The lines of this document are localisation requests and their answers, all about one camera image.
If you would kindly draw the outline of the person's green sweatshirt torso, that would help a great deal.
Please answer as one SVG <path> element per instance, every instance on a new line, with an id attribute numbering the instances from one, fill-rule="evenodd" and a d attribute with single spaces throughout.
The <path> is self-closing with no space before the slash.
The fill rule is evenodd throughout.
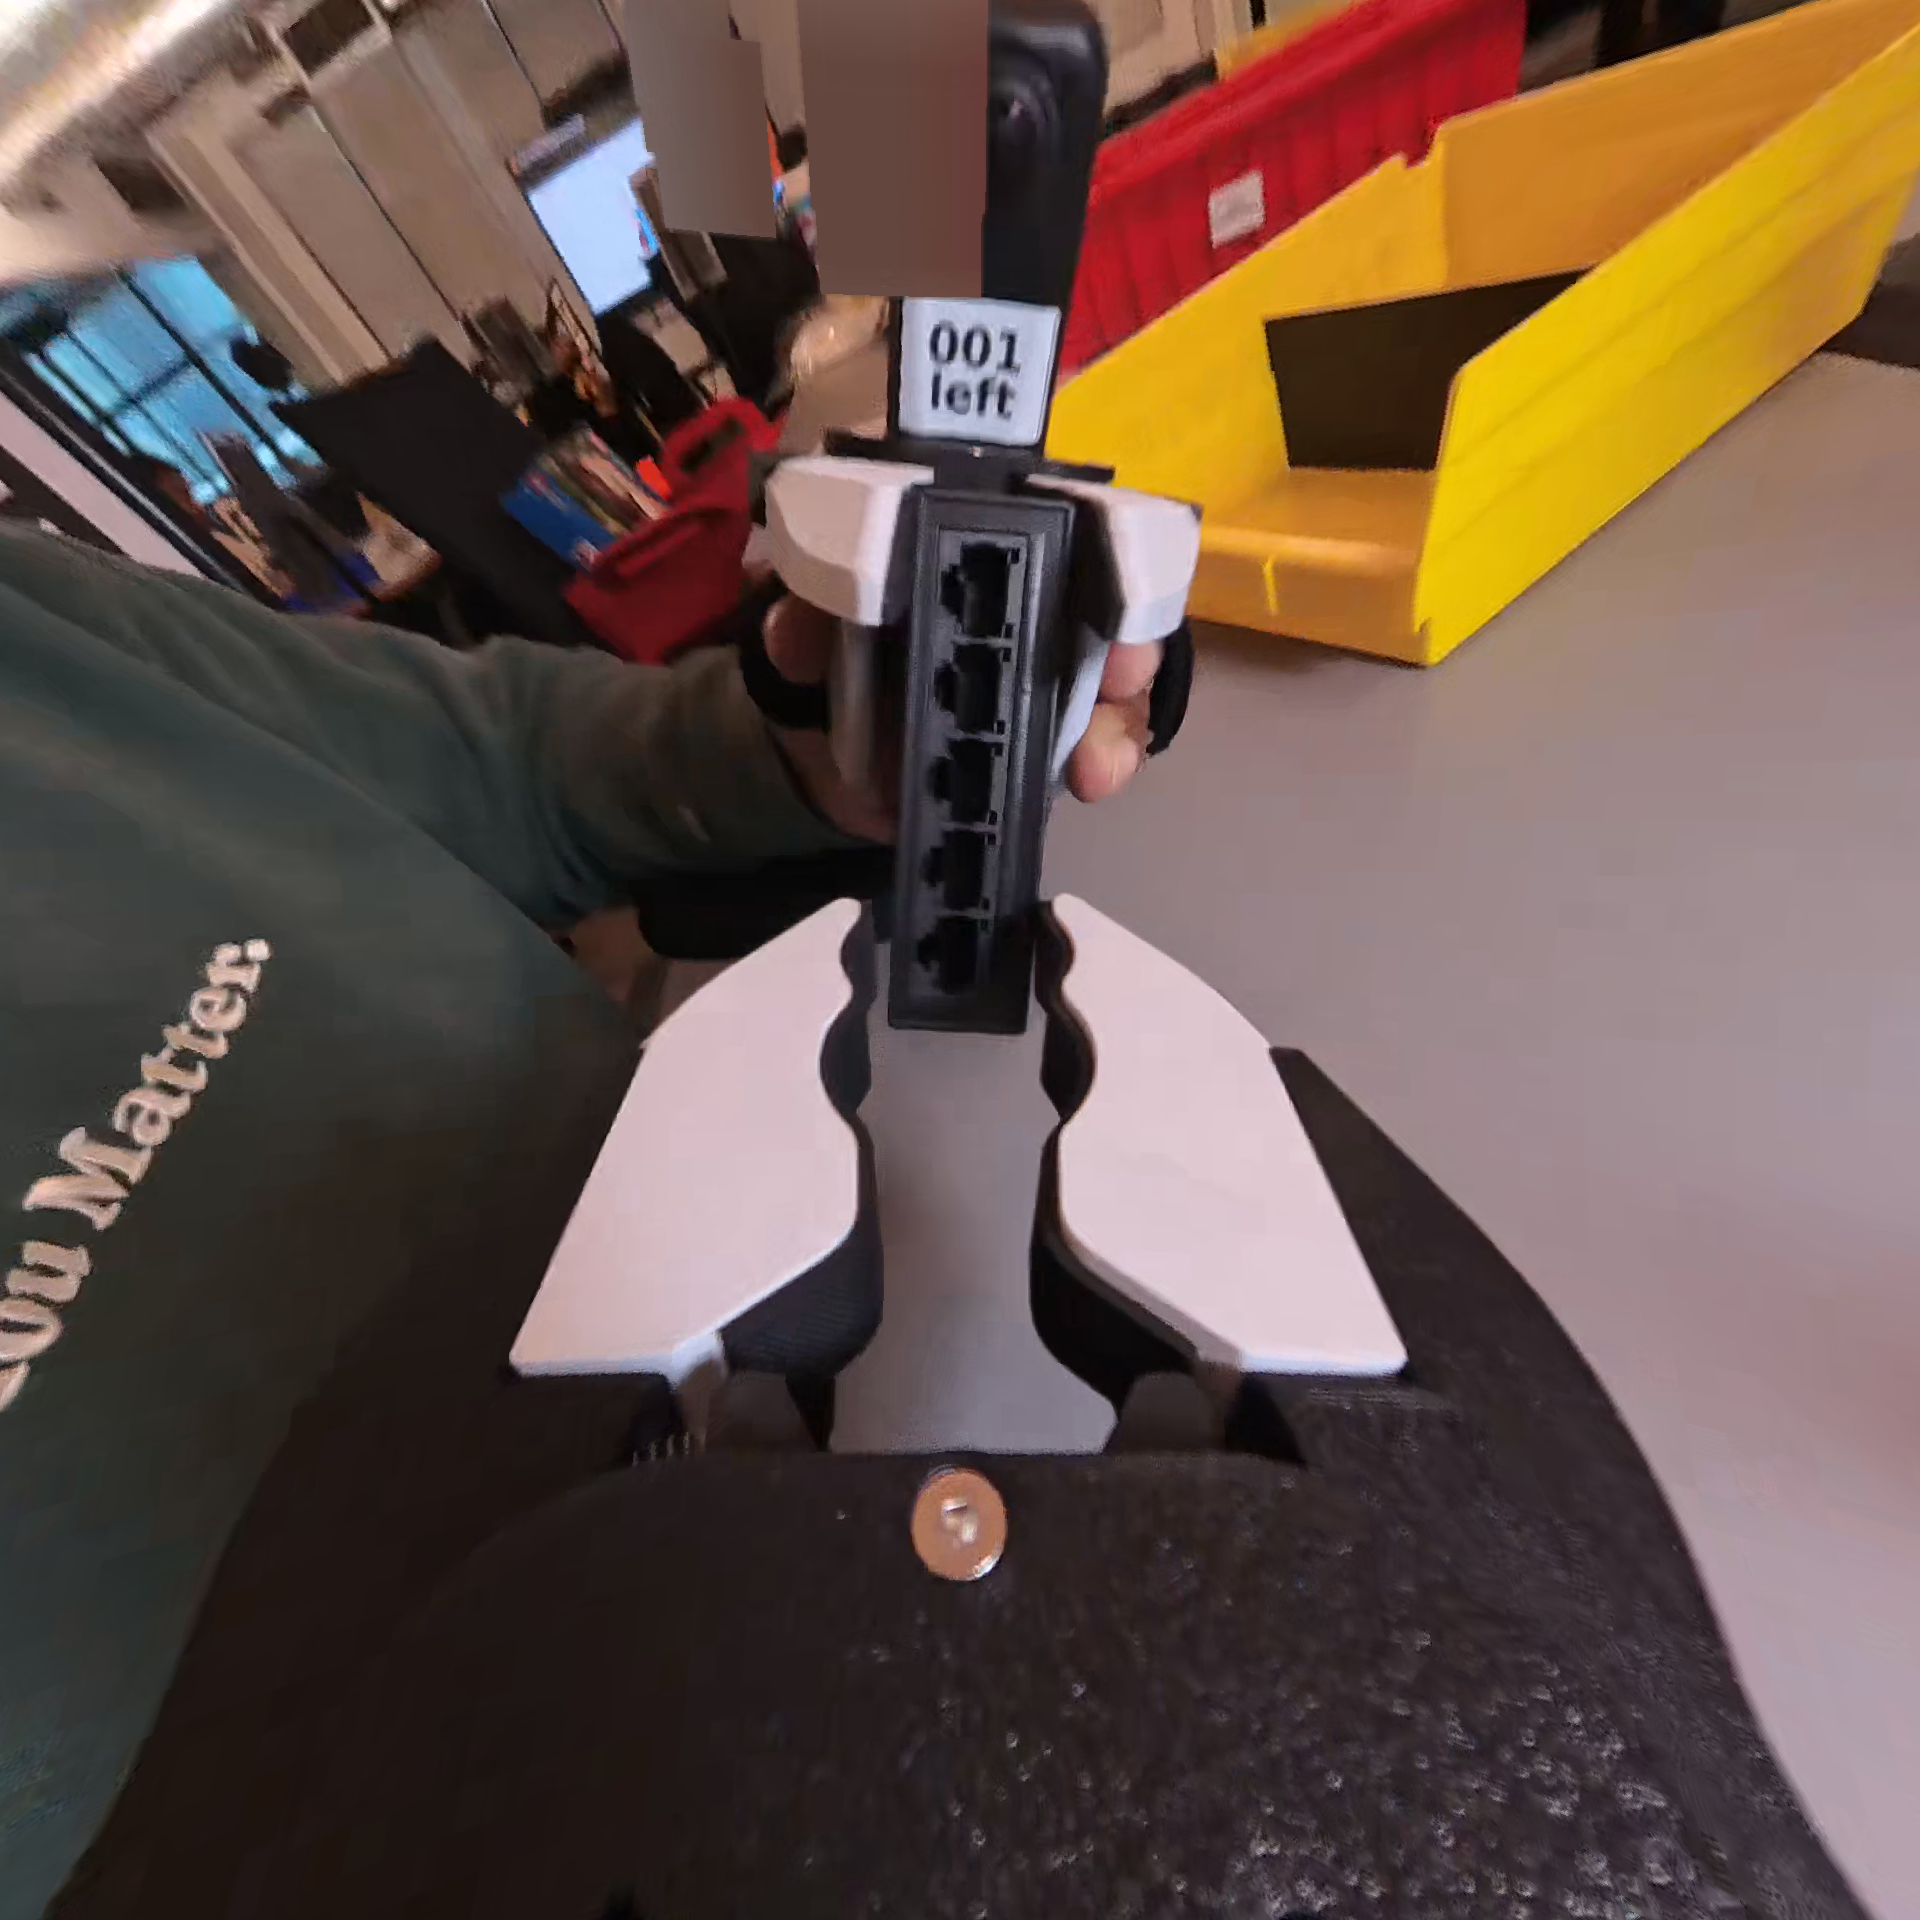
<path id="1" fill-rule="evenodd" d="M 507 1348 L 638 1043 L 310 751 L 285 614 L 5 532 L 5 1915 L 283 1915 L 385 1645 L 634 1387 Z"/>

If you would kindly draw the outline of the person's left hand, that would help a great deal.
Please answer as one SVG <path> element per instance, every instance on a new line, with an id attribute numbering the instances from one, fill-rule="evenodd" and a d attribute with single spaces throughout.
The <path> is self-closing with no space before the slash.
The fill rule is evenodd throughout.
<path id="1" fill-rule="evenodd" d="M 771 668 L 803 688 L 822 686 L 837 639 L 834 619 L 779 592 L 759 624 Z M 1114 647 L 1086 732 L 1066 768 L 1066 790 L 1081 805 L 1115 798 L 1148 763 L 1149 694 L 1161 671 L 1163 642 Z M 842 780 L 825 734 L 773 727 L 775 743 L 801 790 L 833 828 L 869 846 L 891 846 L 899 824 L 899 770 L 874 783 Z"/>

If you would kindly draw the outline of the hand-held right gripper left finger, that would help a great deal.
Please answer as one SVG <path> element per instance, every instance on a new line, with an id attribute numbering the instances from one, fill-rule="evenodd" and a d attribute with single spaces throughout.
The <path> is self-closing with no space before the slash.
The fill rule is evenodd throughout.
<path id="1" fill-rule="evenodd" d="M 517 1376 L 833 1391 L 879 1326 L 874 997 L 870 914 L 842 898 L 660 1021 L 517 1331 Z"/>

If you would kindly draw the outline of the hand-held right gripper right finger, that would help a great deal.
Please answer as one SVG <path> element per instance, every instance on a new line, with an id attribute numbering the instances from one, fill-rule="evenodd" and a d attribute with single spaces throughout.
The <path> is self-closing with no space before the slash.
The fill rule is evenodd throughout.
<path id="1" fill-rule="evenodd" d="M 1263 1032 L 1081 895 L 1047 902 L 1069 1088 L 1052 1213 L 1074 1272 L 1236 1376 L 1385 1381 L 1405 1342 Z"/>

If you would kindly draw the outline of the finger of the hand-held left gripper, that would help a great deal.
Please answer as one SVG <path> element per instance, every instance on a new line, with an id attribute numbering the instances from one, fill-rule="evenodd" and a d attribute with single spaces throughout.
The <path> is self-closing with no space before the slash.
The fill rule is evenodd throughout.
<path id="1" fill-rule="evenodd" d="M 915 463 L 796 454 L 764 478 L 764 547 L 779 583 L 844 622 L 899 622 L 910 560 L 900 516 L 921 487 Z"/>
<path id="2" fill-rule="evenodd" d="M 1178 498 L 1069 478 L 1068 613 L 1103 645 L 1167 639 L 1186 619 L 1199 557 L 1199 511 Z"/>

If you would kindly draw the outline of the yellow plastic bin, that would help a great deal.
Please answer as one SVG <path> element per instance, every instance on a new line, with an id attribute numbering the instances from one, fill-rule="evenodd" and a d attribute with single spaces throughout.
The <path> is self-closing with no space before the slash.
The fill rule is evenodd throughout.
<path id="1" fill-rule="evenodd" d="M 1918 5 L 1804 5 L 1465 111 L 1068 379 L 1047 450 L 1199 508 L 1191 614 L 1437 664 L 1855 323 Z"/>

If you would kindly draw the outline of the black network switch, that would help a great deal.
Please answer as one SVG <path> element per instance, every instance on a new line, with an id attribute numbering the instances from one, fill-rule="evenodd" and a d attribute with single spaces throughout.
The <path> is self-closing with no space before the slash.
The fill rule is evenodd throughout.
<path id="1" fill-rule="evenodd" d="M 1063 493 L 919 493 L 902 628 L 886 1019 L 1017 1035 L 1071 671 Z"/>

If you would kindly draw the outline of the small red plastic bin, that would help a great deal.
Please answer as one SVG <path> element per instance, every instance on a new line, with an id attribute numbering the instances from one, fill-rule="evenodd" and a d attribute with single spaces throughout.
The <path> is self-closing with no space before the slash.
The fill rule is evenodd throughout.
<path id="1" fill-rule="evenodd" d="M 747 596 L 753 463 L 778 446 L 753 400 L 709 402 L 660 443 L 663 511 L 580 568 L 564 604 L 614 655 L 666 664 L 716 642 Z"/>

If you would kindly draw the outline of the colourful printed box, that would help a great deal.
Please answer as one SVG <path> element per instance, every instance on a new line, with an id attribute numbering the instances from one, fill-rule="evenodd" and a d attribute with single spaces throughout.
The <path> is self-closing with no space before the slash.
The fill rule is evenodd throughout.
<path id="1" fill-rule="evenodd" d="M 540 547 L 585 572 L 618 542 L 658 522 L 668 500 L 594 430 L 575 427 L 549 440 L 498 504 Z"/>

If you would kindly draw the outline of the large red plastic bin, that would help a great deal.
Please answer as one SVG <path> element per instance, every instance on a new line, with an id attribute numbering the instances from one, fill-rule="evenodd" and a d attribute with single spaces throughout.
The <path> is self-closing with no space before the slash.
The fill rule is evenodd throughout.
<path id="1" fill-rule="evenodd" d="M 1379 165 L 1422 157 L 1451 116 L 1510 99 L 1525 36 L 1525 2 L 1364 2 L 1219 55 L 1209 85 L 1099 147 L 1063 374 Z"/>

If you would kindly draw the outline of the computer monitor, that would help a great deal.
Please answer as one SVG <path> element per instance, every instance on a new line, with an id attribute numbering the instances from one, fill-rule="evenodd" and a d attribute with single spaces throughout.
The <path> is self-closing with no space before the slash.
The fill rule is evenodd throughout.
<path id="1" fill-rule="evenodd" d="M 510 163 L 522 196 L 594 320 L 657 287 L 658 239 L 634 188 L 651 165 L 630 108 L 573 114 Z"/>

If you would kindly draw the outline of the person's left forearm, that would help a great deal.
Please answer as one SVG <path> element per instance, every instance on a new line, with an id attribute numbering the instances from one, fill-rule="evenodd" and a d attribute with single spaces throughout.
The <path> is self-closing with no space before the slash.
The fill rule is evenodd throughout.
<path id="1" fill-rule="evenodd" d="M 551 927 L 657 882 L 874 898 L 893 843 L 828 823 L 773 727 L 822 686 L 767 662 L 761 619 L 735 647 L 638 664 L 495 638 L 452 652 L 363 619 L 299 618 L 310 751 Z"/>

